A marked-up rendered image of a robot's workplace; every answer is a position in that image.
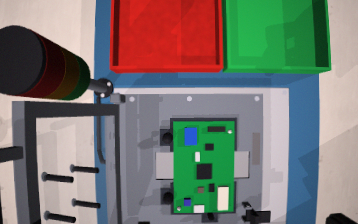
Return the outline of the green open bin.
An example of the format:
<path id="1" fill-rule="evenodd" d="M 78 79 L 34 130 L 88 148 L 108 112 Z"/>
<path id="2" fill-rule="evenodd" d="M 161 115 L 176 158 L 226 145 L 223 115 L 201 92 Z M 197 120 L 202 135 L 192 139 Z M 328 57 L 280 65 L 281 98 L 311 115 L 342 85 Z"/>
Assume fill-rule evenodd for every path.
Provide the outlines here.
<path id="1" fill-rule="evenodd" d="M 327 0 L 221 2 L 223 73 L 331 71 Z"/>

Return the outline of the red bin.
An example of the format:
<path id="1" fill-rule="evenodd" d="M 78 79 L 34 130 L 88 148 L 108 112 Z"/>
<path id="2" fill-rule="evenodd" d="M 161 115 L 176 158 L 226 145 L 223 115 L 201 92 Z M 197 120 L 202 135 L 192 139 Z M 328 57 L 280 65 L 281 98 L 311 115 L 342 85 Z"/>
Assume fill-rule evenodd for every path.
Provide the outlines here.
<path id="1" fill-rule="evenodd" d="M 110 70 L 218 73 L 221 0 L 111 0 Z"/>

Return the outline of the green circuit board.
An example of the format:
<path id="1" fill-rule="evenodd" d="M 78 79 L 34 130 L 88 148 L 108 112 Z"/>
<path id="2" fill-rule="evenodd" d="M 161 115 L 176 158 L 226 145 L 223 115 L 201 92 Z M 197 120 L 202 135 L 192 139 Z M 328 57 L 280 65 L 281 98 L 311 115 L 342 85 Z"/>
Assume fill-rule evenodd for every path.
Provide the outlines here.
<path id="1" fill-rule="evenodd" d="M 234 142 L 235 121 L 173 122 L 174 213 L 233 212 Z"/>

